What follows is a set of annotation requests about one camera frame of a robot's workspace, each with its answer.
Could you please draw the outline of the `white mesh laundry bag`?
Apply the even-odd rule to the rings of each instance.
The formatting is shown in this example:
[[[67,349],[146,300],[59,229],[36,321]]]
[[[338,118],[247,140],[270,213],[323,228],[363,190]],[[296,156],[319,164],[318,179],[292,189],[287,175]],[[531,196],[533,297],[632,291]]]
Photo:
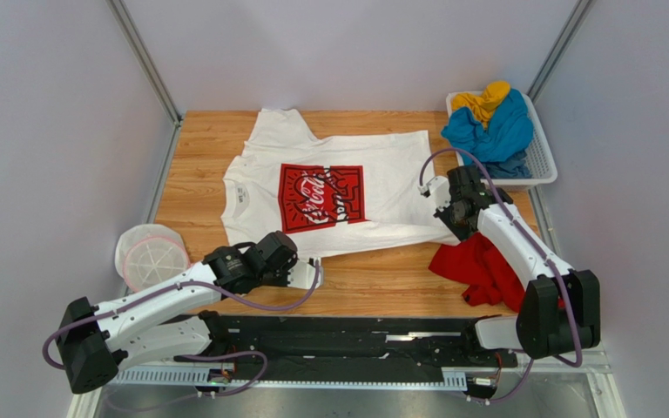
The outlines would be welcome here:
[[[179,233],[143,224],[120,235],[114,265],[128,288],[139,292],[183,273],[191,261]]]

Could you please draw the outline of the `white Coca-Cola print t-shirt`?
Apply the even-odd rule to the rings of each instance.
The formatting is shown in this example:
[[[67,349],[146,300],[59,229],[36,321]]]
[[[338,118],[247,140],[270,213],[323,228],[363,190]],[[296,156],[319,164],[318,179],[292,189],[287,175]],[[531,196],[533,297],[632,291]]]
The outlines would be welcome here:
[[[232,244],[285,233],[326,258],[425,242],[454,245],[418,190],[433,176],[425,131],[317,138],[296,110],[262,110],[223,178]]]

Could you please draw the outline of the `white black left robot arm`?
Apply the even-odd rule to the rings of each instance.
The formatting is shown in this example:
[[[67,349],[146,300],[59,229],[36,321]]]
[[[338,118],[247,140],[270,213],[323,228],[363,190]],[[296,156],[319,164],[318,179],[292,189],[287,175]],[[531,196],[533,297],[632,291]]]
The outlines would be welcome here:
[[[44,342],[42,355],[64,371],[73,394],[85,394],[134,365],[200,354],[211,345],[212,331],[171,327],[170,320],[266,284],[284,287],[297,260],[297,245],[276,231],[257,243],[221,246],[184,272],[137,293],[98,304],[76,299]]]

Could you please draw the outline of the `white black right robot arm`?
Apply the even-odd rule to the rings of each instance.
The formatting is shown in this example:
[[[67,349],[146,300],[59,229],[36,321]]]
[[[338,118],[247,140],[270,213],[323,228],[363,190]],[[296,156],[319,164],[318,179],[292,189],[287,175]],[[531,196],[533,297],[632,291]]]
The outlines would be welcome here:
[[[520,351],[537,360],[598,346],[598,277],[553,253],[530,229],[510,195],[483,181],[477,166],[458,166],[435,176],[420,192],[435,203],[436,218],[459,240],[481,235],[493,244],[525,291],[517,315],[483,318],[470,326],[479,347]]]

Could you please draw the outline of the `dark blue denim garment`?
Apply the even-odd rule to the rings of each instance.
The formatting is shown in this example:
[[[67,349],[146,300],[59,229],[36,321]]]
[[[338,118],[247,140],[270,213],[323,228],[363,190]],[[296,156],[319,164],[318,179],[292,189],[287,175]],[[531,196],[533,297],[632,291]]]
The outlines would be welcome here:
[[[493,179],[531,179],[532,174],[526,165],[526,158],[526,151],[520,151],[503,162],[484,163],[483,165]]]

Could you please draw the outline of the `red t-shirt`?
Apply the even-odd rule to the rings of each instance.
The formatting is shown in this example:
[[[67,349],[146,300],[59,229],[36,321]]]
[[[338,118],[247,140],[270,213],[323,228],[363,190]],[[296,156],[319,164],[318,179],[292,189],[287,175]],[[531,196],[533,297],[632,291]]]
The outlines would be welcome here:
[[[521,310],[524,285],[505,257],[480,233],[457,246],[441,245],[429,270],[464,284],[467,288],[462,298],[472,307],[503,303],[516,314]]]

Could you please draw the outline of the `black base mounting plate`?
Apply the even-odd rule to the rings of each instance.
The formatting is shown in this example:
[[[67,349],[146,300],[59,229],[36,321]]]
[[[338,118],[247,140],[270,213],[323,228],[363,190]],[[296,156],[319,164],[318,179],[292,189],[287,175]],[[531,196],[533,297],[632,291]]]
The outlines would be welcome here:
[[[232,376],[246,380],[437,383],[446,367],[516,367],[508,351],[484,350],[461,318],[221,315],[204,311],[208,356],[249,352]]]

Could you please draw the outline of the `blue t-shirt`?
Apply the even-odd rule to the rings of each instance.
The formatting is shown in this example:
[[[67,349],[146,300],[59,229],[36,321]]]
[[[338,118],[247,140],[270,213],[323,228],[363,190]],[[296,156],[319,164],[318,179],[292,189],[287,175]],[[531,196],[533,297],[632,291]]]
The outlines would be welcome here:
[[[452,111],[441,135],[455,148],[470,152],[482,163],[503,162],[525,151],[534,138],[534,126],[523,94],[511,88],[489,126],[476,121],[468,108]]]

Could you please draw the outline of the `white plastic laundry basket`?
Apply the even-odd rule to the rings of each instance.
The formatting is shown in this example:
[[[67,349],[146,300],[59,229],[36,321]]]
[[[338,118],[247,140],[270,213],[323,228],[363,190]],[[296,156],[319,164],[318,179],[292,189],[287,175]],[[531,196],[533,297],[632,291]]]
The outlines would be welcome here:
[[[465,91],[471,93],[480,93],[480,91]],[[450,100],[457,94],[461,92],[450,93],[446,97],[446,108],[448,116],[450,116],[452,110],[450,109]],[[492,179],[494,183],[500,187],[507,188],[513,191],[522,191],[528,190],[537,185],[547,185],[554,182],[558,177],[558,170],[554,161],[554,158],[551,153],[551,148],[548,144],[548,141],[545,137],[543,127],[541,126],[540,120],[538,118],[537,112],[531,102],[525,94],[523,94],[524,100],[529,109],[529,118],[534,126],[534,138],[532,142],[525,150],[527,153],[526,165],[529,167],[532,174],[531,179]],[[461,164],[473,165],[476,161],[479,161],[470,153],[467,157],[462,153],[456,155],[457,161]]]

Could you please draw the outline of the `yellow t-shirt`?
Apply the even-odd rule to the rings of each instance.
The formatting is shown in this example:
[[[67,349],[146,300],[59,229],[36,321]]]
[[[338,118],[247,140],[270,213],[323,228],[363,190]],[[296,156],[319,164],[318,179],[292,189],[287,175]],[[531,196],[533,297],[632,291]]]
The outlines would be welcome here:
[[[450,109],[457,111],[468,108],[474,119],[484,128],[489,126],[499,105],[509,95],[511,86],[507,81],[498,80],[488,84],[480,93],[461,92],[450,100]]]

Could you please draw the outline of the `aluminium frame rail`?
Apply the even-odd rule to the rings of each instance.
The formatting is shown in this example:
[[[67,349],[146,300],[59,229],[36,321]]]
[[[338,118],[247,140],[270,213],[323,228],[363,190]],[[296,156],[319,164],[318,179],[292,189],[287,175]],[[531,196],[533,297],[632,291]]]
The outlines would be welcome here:
[[[267,333],[246,352],[231,348],[221,361],[182,356],[129,367],[93,379],[106,384],[195,386],[209,392],[247,383],[283,387],[416,388],[495,387],[504,370],[530,364],[516,349],[472,348],[456,333]]]

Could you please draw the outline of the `aluminium corner post right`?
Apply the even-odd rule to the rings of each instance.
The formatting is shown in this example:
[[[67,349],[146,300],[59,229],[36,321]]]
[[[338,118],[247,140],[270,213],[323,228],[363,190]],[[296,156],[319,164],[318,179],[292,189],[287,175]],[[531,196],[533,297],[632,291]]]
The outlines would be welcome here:
[[[595,0],[577,0],[575,2],[570,15],[564,22],[528,89],[527,95],[531,100],[538,99],[542,94],[544,87],[551,79],[595,3]]]

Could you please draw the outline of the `aluminium corner post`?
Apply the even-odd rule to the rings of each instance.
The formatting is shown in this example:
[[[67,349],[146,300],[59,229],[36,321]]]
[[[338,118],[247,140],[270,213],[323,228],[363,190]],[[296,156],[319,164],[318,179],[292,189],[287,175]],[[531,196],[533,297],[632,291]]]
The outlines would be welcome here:
[[[542,94],[544,87],[551,79],[595,3],[595,0],[577,0],[575,2],[570,15],[564,22],[528,89],[527,95],[531,100],[538,99]]]
[[[123,0],[107,0],[106,3],[111,9],[118,27],[122,30],[127,43],[138,60],[139,66],[144,72],[164,112],[174,126],[179,126],[183,120],[183,116],[172,99],[172,95],[152,59],[151,53],[140,34],[139,27],[135,23],[126,2]]]

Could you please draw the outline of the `aluminium corner post left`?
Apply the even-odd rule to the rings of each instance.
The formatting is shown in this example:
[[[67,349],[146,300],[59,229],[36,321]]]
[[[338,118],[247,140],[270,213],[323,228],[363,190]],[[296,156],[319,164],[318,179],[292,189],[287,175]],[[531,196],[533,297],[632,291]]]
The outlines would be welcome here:
[[[174,126],[179,126],[183,120],[183,116],[172,99],[172,95],[152,59],[151,53],[140,34],[139,27],[135,23],[126,2],[123,0],[107,0],[106,3],[111,9],[118,27],[122,30],[127,43],[138,60],[139,66],[144,72],[164,112]]]

